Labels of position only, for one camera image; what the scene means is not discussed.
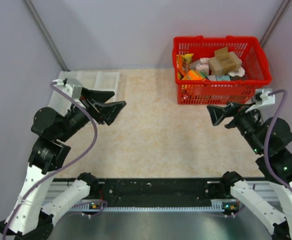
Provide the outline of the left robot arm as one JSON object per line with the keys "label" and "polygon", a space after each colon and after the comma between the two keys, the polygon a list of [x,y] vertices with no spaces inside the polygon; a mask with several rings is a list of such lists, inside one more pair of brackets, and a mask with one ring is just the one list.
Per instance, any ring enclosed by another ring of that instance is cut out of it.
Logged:
{"label": "left robot arm", "polygon": [[80,200],[98,195],[97,179],[88,172],[79,175],[74,184],[49,203],[45,197],[55,175],[70,166],[65,159],[70,152],[66,145],[86,124],[111,125],[125,101],[110,102],[112,91],[84,87],[54,87],[71,102],[66,114],[53,107],[44,107],[34,116],[32,132],[38,136],[28,160],[27,173],[18,200],[10,213],[0,221],[0,233],[5,239],[45,240],[61,218]]}

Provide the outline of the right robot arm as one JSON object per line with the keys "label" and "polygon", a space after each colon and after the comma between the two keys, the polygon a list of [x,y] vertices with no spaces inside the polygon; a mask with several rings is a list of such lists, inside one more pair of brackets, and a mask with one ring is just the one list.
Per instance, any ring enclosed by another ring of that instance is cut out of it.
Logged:
{"label": "right robot arm", "polygon": [[243,204],[274,240],[292,240],[292,153],[287,149],[292,132],[288,123],[277,115],[260,122],[256,104],[208,105],[207,109],[214,126],[230,118],[225,127],[238,129],[258,155],[258,168],[274,190],[281,210],[274,209],[235,171],[224,173],[215,182],[202,178],[100,179],[90,195],[118,209],[198,209],[222,200],[227,217],[238,213],[239,204]]}

